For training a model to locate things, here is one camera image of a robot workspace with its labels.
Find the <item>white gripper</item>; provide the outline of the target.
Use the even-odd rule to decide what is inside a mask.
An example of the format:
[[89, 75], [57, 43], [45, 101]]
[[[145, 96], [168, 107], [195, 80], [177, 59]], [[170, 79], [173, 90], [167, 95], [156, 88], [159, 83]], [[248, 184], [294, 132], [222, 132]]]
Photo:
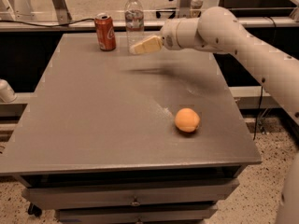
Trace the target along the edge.
[[149, 36], [135, 44], [129, 51], [132, 54], [145, 54], [159, 51], [164, 45], [169, 50], [180, 50], [177, 39], [179, 20], [167, 20], [160, 30], [160, 35]]

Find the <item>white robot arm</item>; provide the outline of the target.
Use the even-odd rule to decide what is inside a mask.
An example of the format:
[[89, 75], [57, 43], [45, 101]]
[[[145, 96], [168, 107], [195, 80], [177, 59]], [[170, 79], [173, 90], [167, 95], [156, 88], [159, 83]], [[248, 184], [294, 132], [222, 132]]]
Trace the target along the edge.
[[196, 49], [235, 57], [281, 108], [299, 124], [299, 60], [249, 33], [224, 7], [211, 7], [198, 18], [172, 19], [158, 35], [129, 47], [133, 54]]

